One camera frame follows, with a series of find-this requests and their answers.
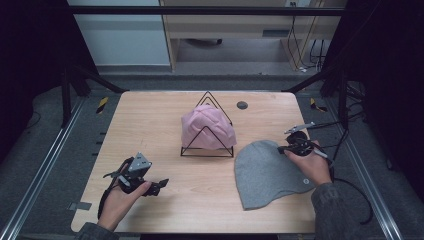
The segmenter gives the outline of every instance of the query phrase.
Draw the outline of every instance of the person's arm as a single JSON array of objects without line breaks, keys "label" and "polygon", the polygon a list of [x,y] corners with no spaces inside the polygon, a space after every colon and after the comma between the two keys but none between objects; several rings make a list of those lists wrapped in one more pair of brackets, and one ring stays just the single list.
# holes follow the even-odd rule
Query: person's arm
[{"label": "person's arm", "polygon": [[343,197],[331,182],[327,161],[314,151],[304,157],[290,151],[284,151],[284,154],[316,186],[311,197],[316,213],[316,239],[362,239],[358,222],[354,221]]},{"label": "person's arm", "polygon": [[75,239],[119,239],[119,236],[114,233],[116,227],[135,201],[149,190],[151,184],[151,182],[144,182],[130,194],[123,192],[120,187],[114,187],[105,200],[103,211],[97,224],[85,223]]}]

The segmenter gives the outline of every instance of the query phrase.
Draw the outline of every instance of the gray beanie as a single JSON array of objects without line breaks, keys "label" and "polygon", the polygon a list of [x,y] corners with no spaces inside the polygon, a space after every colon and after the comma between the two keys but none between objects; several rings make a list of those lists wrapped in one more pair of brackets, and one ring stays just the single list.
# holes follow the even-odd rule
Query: gray beanie
[{"label": "gray beanie", "polygon": [[244,210],[262,208],[275,199],[315,187],[278,147],[276,142],[262,140],[238,153],[235,175]]}]

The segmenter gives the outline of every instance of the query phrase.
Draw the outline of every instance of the gray fabric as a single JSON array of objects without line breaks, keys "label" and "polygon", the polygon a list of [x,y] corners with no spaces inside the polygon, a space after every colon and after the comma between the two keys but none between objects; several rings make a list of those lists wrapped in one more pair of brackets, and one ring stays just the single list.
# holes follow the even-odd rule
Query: gray fabric
[{"label": "gray fabric", "polygon": [[118,240],[119,236],[97,224],[86,222],[75,236],[75,240]]},{"label": "gray fabric", "polygon": [[316,213],[315,239],[368,239],[333,183],[319,185],[311,200]]},{"label": "gray fabric", "polygon": [[278,152],[278,146],[269,140],[256,141],[237,155],[236,184],[244,210],[262,208],[275,199],[315,187],[294,163]]}]

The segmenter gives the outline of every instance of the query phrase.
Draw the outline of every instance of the small round object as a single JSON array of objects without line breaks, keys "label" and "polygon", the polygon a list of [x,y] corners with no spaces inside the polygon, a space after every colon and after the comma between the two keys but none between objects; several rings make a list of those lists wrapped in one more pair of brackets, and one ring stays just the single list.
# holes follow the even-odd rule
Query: small round object
[{"label": "small round object", "polygon": [[247,108],[247,102],[243,102],[243,101],[240,101],[240,102],[238,102],[237,103],[237,107],[239,108],[239,109],[241,109],[241,110],[244,110],[244,109],[246,109]]},{"label": "small round object", "polygon": [[287,142],[289,144],[295,144],[297,142],[299,142],[299,139],[303,139],[303,140],[308,140],[308,136],[306,136],[306,133],[302,132],[302,131],[298,131],[298,132],[294,132],[292,134],[290,134],[290,136],[287,137]]}]

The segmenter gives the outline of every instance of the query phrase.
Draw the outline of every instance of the wooden table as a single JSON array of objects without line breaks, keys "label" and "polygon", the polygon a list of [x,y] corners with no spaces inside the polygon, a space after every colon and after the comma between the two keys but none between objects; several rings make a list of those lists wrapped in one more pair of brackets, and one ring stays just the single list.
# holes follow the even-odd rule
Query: wooden table
[{"label": "wooden table", "polygon": [[[236,188],[237,153],[257,140],[286,145],[284,131],[303,124],[295,96],[281,92],[211,92],[227,113],[236,132],[235,157],[184,157],[181,152],[181,116],[190,112],[205,92],[126,92],[110,124],[81,202],[72,230],[86,221],[97,222],[97,210],[110,178],[137,152],[153,163],[148,181],[169,178],[157,197],[141,197],[119,224],[117,232],[144,233],[311,233],[315,213],[312,191],[244,211]],[[244,101],[248,108],[237,108]]]}]

